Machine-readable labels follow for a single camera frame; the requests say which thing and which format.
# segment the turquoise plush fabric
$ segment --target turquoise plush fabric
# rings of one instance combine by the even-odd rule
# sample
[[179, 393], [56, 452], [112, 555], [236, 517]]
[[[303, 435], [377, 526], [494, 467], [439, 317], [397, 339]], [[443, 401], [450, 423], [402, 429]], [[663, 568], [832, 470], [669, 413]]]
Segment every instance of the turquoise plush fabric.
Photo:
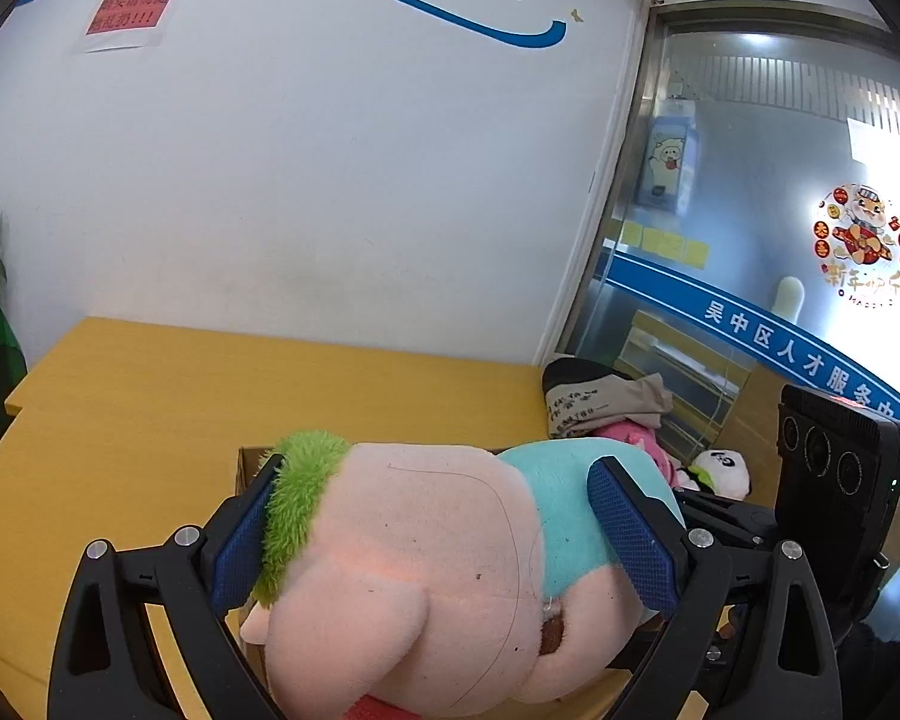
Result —
[[500, 454], [520, 471], [536, 500], [543, 526], [544, 592], [559, 596], [577, 579], [605, 563], [618, 563], [586, 497], [594, 461], [614, 456], [645, 495], [658, 498], [685, 526], [677, 499], [642, 449], [612, 439], [559, 439], [528, 443]]

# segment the pink plush body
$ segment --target pink plush body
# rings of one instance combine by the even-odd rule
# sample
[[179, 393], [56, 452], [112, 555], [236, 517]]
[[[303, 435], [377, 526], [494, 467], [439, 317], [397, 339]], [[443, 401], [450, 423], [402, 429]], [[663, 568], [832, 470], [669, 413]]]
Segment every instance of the pink plush body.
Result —
[[564, 594], [562, 643], [540, 656], [545, 548], [527, 483], [492, 454], [355, 445], [269, 621], [258, 608], [244, 636], [266, 642], [274, 698], [300, 720], [365, 694], [439, 716], [548, 701], [600, 674], [643, 608], [619, 566], [598, 568]]
[[597, 428], [590, 435], [618, 440], [618, 442], [628, 443], [631, 446], [639, 446], [653, 458], [653, 462], [660, 469], [660, 473], [667, 480], [667, 484], [672, 488], [679, 487], [679, 483], [677, 483], [677, 469], [674, 468], [674, 465], [667, 458], [667, 453], [656, 442], [656, 435], [650, 428], [638, 425], [629, 419], [624, 419], [612, 425]]

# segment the wooden table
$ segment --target wooden table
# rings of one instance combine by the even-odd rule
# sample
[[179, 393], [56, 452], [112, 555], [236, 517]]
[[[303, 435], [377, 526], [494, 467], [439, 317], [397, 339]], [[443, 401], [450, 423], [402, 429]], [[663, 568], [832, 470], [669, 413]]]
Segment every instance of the wooden table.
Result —
[[[301, 428], [351, 442], [546, 437], [540, 371], [441, 357], [85, 319], [7, 400], [0, 442], [0, 688], [46, 714], [56, 629], [83, 548], [150, 546], [233, 493], [237, 450]], [[157, 642], [188, 718], [206, 717]]]

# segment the blue poster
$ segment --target blue poster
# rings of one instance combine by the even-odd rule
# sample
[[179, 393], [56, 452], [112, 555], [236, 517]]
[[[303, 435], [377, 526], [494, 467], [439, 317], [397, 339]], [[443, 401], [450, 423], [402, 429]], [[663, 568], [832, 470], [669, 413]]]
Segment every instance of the blue poster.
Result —
[[828, 343], [746, 300], [619, 251], [610, 261], [607, 284], [683, 317], [797, 384], [900, 420], [899, 392]]

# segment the blue textured pad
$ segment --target blue textured pad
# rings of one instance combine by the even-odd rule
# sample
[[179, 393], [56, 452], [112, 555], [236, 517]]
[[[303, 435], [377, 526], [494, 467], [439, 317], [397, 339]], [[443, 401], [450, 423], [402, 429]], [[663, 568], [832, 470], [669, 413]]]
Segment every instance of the blue textured pad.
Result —
[[234, 528], [214, 566], [210, 605], [218, 617], [240, 608], [250, 598], [263, 567], [266, 501], [274, 487], [269, 483], [257, 495], [247, 515]]
[[590, 507], [607, 534], [637, 595], [664, 619], [679, 603], [674, 564], [650, 525], [603, 463], [594, 463], [586, 478]]

